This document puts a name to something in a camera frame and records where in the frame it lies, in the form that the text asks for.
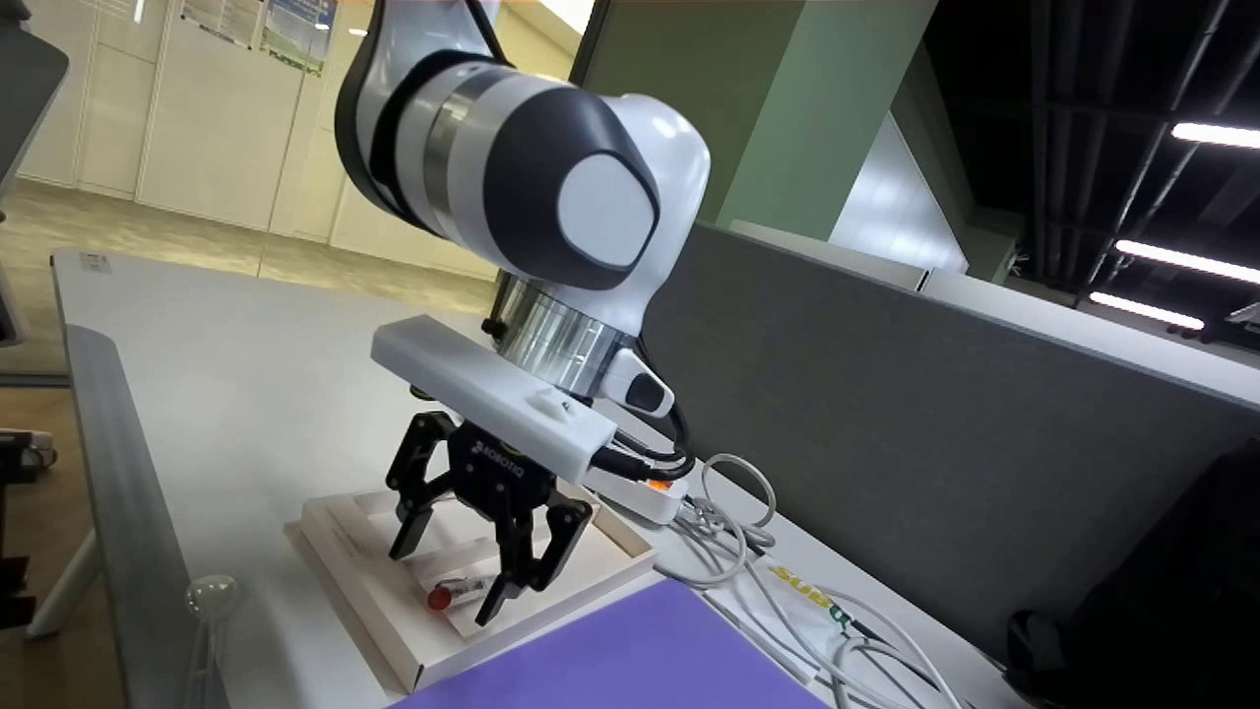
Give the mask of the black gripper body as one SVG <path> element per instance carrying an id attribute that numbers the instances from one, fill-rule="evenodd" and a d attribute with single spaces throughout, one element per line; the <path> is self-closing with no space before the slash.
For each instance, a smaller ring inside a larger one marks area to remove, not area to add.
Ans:
<path id="1" fill-rule="evenodd" d="M 447 491 L 476 516 L 492 519 L 501 509 L 540 512 L 556 495 L 556 477 L 519 458 L 476 424 L 458 424 L 428 458 L 425 477 L 447 477 Z"/>

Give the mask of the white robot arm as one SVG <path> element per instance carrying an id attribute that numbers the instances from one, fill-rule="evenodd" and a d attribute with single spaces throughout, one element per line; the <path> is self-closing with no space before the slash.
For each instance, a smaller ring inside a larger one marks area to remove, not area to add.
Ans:
<path id="1" fill-rule="evenodd" d="M 636 336 L 694 233 L 708 145 L 648 94 L 601 99 L 512 66 L 479 0 L 379 0 L 333 143 L 371 206 L 501 266 L 479 337 L 418 316 L 371 345 L 425 403 L 384 471 L 389 551 L 420 542 L 438 501 L 468 502 L 497 525 L 479 603 L 497 613 L 569 558 L 592 519 L 569 480 L 687 470 L 678 450 L 624 442 L 615 416 L 678 414 Z"/>

